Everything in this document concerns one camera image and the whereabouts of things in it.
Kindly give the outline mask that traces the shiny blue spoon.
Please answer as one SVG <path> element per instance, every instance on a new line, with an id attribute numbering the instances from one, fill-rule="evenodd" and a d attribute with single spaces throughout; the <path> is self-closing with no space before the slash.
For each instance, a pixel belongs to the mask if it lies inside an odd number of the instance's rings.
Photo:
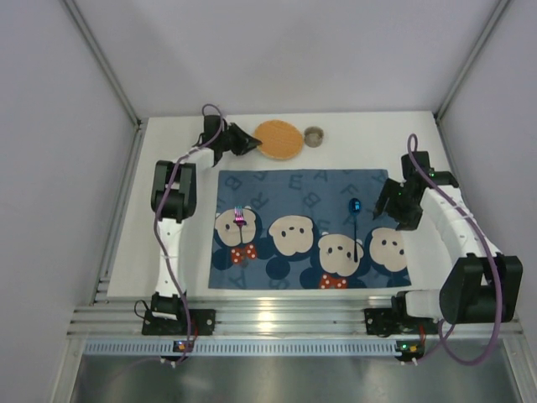
<path id="1" fill-rule="evenodd" d="M 348 203 L 348 209 L 353 219 L 353 247 L 354 247 L 353 258 L 354 258 L 354 262 L 356 263 L 358 261 L 357 217 L 359 216 L 362 210 L 362 203 L 360 202 L 358 198 L 353 197 Z"/>

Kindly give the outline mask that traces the orange woven round plate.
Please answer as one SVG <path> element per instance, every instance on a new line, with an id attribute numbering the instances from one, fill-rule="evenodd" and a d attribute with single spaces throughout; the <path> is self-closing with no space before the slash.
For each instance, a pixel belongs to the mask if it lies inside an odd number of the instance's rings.
<path id="1" fill-rule="evenodd" d="M 277 119 L 260 123 L 253 137 L 261 142 L 260 153 L 274 160 L 293 159 L 304 146 L 302 133 L 291 123 Z"/>

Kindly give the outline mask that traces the iridescent purple fork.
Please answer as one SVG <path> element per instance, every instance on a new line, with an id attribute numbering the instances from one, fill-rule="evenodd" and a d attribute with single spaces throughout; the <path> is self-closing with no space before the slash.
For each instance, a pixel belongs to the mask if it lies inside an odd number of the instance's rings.
<path id="1" fill-rule="evenodd" d="M 246 248 L 244 246 L 243 235 L 242 235 L 242 228 L 246 225 L 246 220 L 243 215 L 242 207 L 234 207 L 234 223 L 238 227 L 238 231 L 239 231 L 239 238 L 240 238 L 239 245 L 241 246 L 240 251 L 239 251 L 239 256 L 242 258 L 240 265 L 244 269 L 248 266 L 248 256 L 247 256 Z"/>

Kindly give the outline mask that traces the small brown woven cup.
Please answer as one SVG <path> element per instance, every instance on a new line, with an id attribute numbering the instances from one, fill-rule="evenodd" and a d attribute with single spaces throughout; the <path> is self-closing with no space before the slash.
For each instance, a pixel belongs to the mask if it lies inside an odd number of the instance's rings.
<path id="1" fill-rule="evenodd" d="M 304 131 L 304 141 L 308 147 L 318 148 L 325 137 L 324 130 L 318 126 L 309 126 Z"/>

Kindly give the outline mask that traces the blue cartoon placemat cloth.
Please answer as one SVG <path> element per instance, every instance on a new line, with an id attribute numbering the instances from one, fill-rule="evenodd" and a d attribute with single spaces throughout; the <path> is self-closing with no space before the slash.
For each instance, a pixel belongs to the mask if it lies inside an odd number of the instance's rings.
<path id="1" fill-rule="evenodd" d="M 373 208 L 386 170 L 223 170 L 208 286 L 215 290 L 350 290 L 411 284 L 403 235 Z M 348 203 L 357 217 L 358 261 Z M 234 207 L 242 207 L 242 268 Z"/>

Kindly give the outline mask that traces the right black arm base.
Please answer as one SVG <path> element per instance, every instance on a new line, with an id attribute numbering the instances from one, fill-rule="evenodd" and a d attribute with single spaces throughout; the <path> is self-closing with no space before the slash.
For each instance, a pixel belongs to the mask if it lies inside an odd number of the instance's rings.
<path id="1" fill-rule="evenodd" d="M 400 291 L 391 297 L 390 307 L 364 310 L 368 335 L 437 334 L 441 319 L 439 290 Z"/>

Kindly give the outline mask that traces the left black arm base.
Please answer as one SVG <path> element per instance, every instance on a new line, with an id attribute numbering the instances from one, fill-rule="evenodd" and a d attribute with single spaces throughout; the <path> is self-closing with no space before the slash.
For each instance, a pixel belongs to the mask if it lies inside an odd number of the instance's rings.
<path id="1" fill-rule="evenodd" d="M 167 297 L 155 293 L 150 304 L 135 301 L 133 310 L 143 321 L 144 336 L 211 336 L 216 325 L 214 309 L 190 308 L 188 317 L 177 295 Z"/>

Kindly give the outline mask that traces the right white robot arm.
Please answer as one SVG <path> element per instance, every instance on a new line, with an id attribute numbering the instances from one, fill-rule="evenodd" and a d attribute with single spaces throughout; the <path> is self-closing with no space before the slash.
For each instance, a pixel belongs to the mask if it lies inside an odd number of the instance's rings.
<path id="1" fill-rule="evenodd" d="M 405 154 L 401 165 L 403 181 L 385 181 L 373 217 L 386 214 L 407 233 L 423 222 L 433 224 L 435 240 L 428 250 L 447 254 L 451 269 L 443 285 L 401 291 L 394 305 L 406 317 L 450 324 L 510 322 L 523 274 L 519 258 L 503 254 L 483 235 L 456 177 L 435 170 L 428 152 Z"/>

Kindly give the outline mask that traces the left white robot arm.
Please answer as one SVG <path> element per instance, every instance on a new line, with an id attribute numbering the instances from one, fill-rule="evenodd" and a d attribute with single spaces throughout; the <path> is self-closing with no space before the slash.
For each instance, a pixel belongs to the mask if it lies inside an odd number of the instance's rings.
<path id="1" fill-rule="evenodd" d="M 242 156 L 261 144 L 261 140 L 247 134 L 235 123 L 228 123 L 221 115 L 206 115 L 202 133 L 185 155 L 175 161 L 156 163 L 150 203 L 160 258 L 151 311 L 159 317 L 176 319 L 185 310 L 181 238 L 186 220 L 196 211 L 197 176 L 213 168 L 224 153 Z"/>

